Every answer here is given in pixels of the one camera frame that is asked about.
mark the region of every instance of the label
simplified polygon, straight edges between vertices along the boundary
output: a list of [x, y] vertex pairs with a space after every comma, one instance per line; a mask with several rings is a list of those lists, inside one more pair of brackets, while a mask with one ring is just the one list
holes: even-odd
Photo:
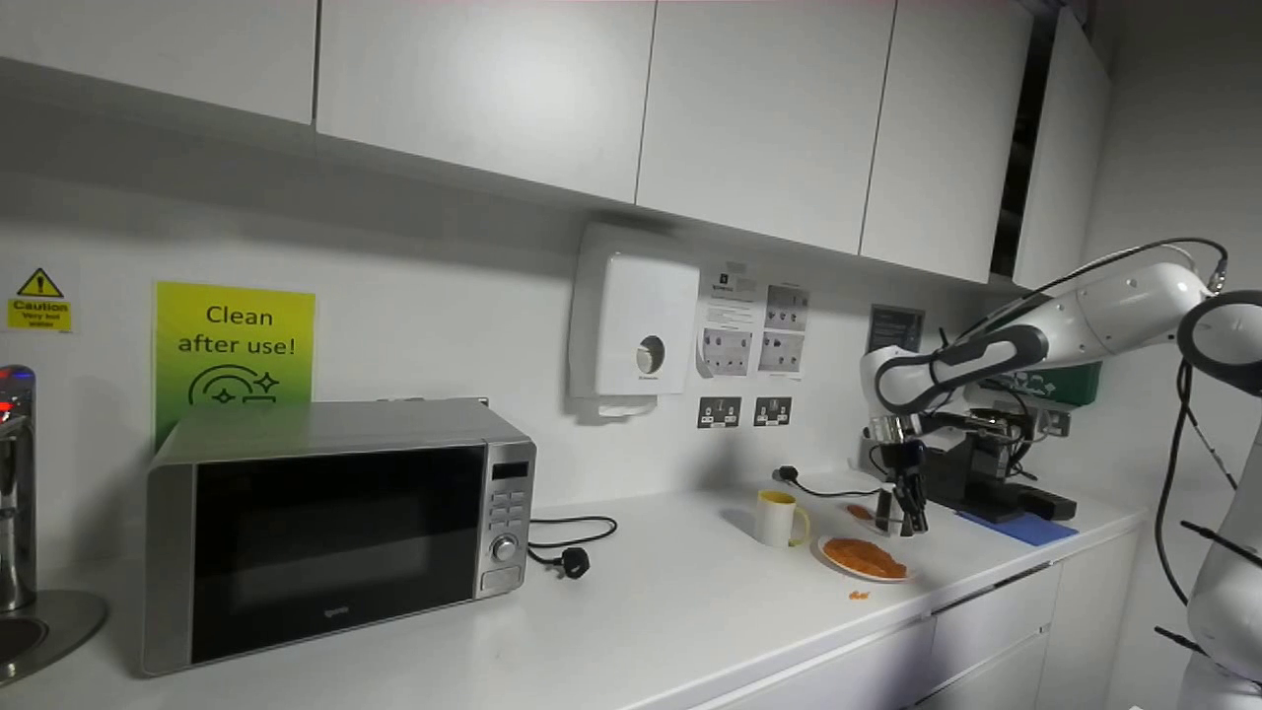
[[157, 284], [157, 441], [191, 405], [312, 403], [317, 296]]
[[75, 307], [69, 292], [34, 268], [8, 301], [8, 333], [75, 333]]

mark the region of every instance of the microwave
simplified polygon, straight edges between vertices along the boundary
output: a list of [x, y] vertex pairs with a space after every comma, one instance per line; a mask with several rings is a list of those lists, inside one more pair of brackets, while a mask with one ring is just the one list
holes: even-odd
[[137, 673], [521, 587], [534, 462], [480, 403], [191, 412], [146, 483]]

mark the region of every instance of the wall-mounted unit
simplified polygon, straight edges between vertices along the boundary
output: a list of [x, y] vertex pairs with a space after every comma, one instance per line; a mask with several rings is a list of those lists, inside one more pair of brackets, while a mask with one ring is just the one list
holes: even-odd
[[588, 225], [567, 324], [581, 413], [631, 418], [654, 412], [660, 393], [681, 393], [697, 284], [697, 264], [664, 233]]

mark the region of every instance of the microwave power cord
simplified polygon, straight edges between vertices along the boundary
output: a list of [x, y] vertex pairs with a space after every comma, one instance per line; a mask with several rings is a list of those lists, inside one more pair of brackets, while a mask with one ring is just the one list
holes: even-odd
[[567, 542], [527, 542], [523, 554], [527, 562], [535, 562], [541, 568], [551, 568], [560, 579], [581, 579], [592, 568], [592, 555], [583, 545], [608, 542], [619, 533], [614, 517], [534, 517], [527, 526], [605, 526], [592, 537], [567, 537]]

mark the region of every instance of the countertop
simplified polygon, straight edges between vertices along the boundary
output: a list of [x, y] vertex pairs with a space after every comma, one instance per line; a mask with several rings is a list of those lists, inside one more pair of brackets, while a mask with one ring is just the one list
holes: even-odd
[[931, 533], [902, 542], [880, 537], [842, 504], [814, 502], [817, 537], [871, 537], [910, 568], [901, 584], [863, 584], [823, 568], [810, 547], [760, 547], [751, 537], [755, 492], [692, 488], [572, 514], [612, 514], [625, 526], [614, 542], [588, 547], [592, 572], [583, 579], [555, 579], [534, 564], [523, 587], [500, 601], [355, 629], [165, 679], [126, 672], [137, 639], [144, 568], [119, 564], [96, 576], [115, 608], [108, 630], [62, 662], [0, 692], [0, 706], [696, 706], [692, 700], [702, 687], [742, 687], [1141, 526], [1136, 514], [1077, 502], [1069, 520], [1077, 537], [1028, 547], [931, 504]]

